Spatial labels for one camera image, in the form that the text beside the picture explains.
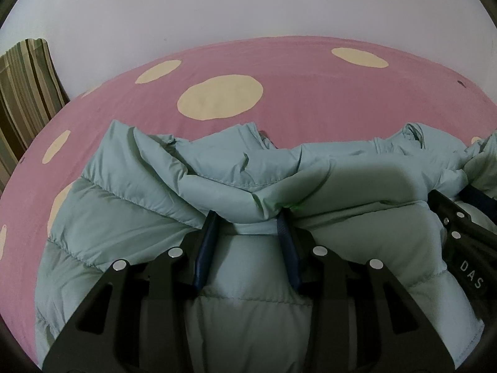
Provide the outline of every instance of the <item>bed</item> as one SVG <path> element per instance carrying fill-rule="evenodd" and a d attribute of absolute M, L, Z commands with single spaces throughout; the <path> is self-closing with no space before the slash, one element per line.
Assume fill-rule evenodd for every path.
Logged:
<path fill-rule="evenodd" d="M 470 145 L 497 121 L 497 29 L 479 0 L 19 0 L 0 50 L 28 37 L 49 41 L 71 98 L 0 201 L 0 314 L 35 361 L 47 234 L 113 119 L 189 140 L 255 122 L 278 148 L 409 121 Z M 211 111 L 185 97 L 222 88 Z"/>

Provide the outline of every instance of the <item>pink bedsheet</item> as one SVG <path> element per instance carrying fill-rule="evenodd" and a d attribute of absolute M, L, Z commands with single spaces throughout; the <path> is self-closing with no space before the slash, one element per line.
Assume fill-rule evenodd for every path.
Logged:
<path fill-rule="evenodd" d="M 341 58 L 340 49 L 333 54 L 335 48 L 362 51 L 346 51 L 349 60 L 359 64 Z M 180 63 L 166 64 L 164 68 L 174 69 L 165 76 L 136 83 L 164 61 Z M 191 89 L 183 101 L 196 99 L 197 109 L 211 105 L 212 116 L 226 116 L 238 111 L 239 99 L 249 95 L 242 105 L 246 110 L 209 120 L 180 113 L 178 101 L 188 88 L 231 74 L 249 77 L 226 78 L 227 84 L 234 82 L 231 94 L 205 89 L 209 83 L 204 83 L 203 89 Z M 222 90 L 226 83 L 212 85 Z M 204 101 L 198 91 L 211 97 Z M 473 137 L 486 137 L 494 130 L 497 107 L 474 83 L 439 64 L 375 44 L 319 37 L 195 48 L 121 74 L 79 96 L 34 140 L 0 200 L 0 228 L 5 226 L 6 232 L 0 260 L 0 314 L 33 359 L 34 288 L 52 204 L 80 175 L 112 119 L 145 133 L 188 139 L 254 121 L 279 148 L 388 137 L 406 122 L 421 122 L 469 144 Z"/>

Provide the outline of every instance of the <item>polka dot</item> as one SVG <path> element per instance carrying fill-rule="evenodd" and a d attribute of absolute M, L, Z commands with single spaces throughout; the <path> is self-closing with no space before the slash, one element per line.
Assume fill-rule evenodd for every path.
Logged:
<path fill-rule="evenodd" d="M 144 72 L 140 77 L 138 77 L 135 81 L 135 84 L 145 84 L 150 81 L 157 80 L 166 74 L 169 74 L 171 71 L 178 68 L 181 64 L 181 60 L 169 60 L 167 62 L 162 62 L 149 68 L 146 72 Z"/>
<path fill-rule="evenodd" d="M 5 245 L 6 238 L 7 238 L 7 226 L 3 225 L 2 229 L 0 230 L 0 260 L 2 259 L 3 256 L 3 247 Z"/>
<path fill-rule="evenodd" d="M 188 88 L 178 100 L 178 111 L 197 120 L 230 118 L 255 106 L 263 91 L 253 77 L 218 76 Z"/>
<path fill-rule="evenodd" d="M 92 93 L 93 91 L 95 91 L 96 89 L 100 88 L 100 86 L 102 85 L 103 83 L 100 83 L 98 84 L 97 86 L 89 89 L 88 91 L 86 91 L 82 96 L 81 98 L 84 98 L 85 96 L 87 96 L 88 94 Z"/>
<path fill-rule="evenodd" d="M 385 68 L 388 63 L 376 56 L 365 51 L 352 48 L 334 48 L 331 50 L 336 57 L 344 59 L 346 62 L 357 64 L 358 66 Z"/>
<path fill-rule="evenodd" d="M 62 148 L 62 146 L 64 145 L 70 134 L 71 131 L 66 130 L 63 134 L 61 134 L 58 138 L 54 140 L 54 142 L 50 145 L 45 155 L 43 156 L 43 159 L 41 160 L 43 164 L 46 164 L 51 159 L 53 159 L 54 155 L 56 155 L 59 152 L 59 150 Z"/>
<path fill-rule="evenodd" d="M 47 224 L 47 235 L 50 236 L 50 230 L 52 229 L 52 225 L 54 224 L 57 213 L 59 212 L 64 200 L 66 200 L 67 194 L 71 190 L 73 183 L 70 183 L 67 187 L 65 187 L 54 199 L 54 203 L 52 205 L 52 210 L 50 210 L 50 217 L 48 218 Z"/>

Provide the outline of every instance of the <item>striped fabric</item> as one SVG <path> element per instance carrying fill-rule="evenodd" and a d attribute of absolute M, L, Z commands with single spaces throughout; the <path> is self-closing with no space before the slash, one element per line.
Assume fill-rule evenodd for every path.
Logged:
<path fill-rule="evenodd" d="M 0 57 L 0 195 L 36 135 L 68 102 L 44 39 Z"/>

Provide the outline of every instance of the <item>black plastic bracket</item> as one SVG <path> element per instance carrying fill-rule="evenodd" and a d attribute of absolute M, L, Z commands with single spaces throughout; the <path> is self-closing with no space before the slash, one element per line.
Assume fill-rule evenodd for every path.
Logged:
<path fill-rule="evenodd" d="M 470 300 L 485 330 L 457 373 L 497 371 L 497 235 L 473 223 L 460 206 L 436 190 L 428 205 L 447 231 L 442 257 Z"/>
<path fill-rule="evenodd" d="M 467 185 L 459 192 L 459 198 L 479 209 L 492 220 L 494 224 L 497 224 L 497 200 L 495 200 L 495 198 L 487 196 L 473 185 Z"/>
<path fill-rule="evenodd" d="M 454 372 L 436 330 L 380 260 L 343 260 L 294 227 L 288 209 L 278 217 L 278 235 L 292 287 L 314 298 L 304 372 Z"/>
<path fill-rule="evenodd" d="M 52 345 L 46 373 L 190 373 L 182 301 L 203 288 L 219 234 L 210 212 L 201 231 L 155 260 L 115 261 Z"/>

